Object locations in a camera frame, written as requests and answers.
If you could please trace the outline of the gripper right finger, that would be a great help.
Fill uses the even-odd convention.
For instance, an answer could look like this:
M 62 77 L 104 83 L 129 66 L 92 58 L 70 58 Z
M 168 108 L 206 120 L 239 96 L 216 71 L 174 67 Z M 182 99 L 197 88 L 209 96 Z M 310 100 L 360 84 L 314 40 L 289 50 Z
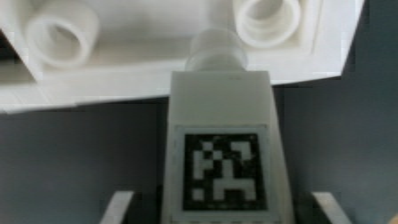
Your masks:
M 316 204 L 330 224 L 353 224 L 330 192 L 312 192 Z

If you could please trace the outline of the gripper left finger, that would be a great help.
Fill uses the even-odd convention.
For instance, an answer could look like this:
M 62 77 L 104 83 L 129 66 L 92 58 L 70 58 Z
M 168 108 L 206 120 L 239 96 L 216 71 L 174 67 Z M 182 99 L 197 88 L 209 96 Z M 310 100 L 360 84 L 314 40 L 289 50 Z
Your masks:
M 122 224 L 127 207 L 133 200 L 133 191 L 117 191 L 111 195 L 99 224 Z

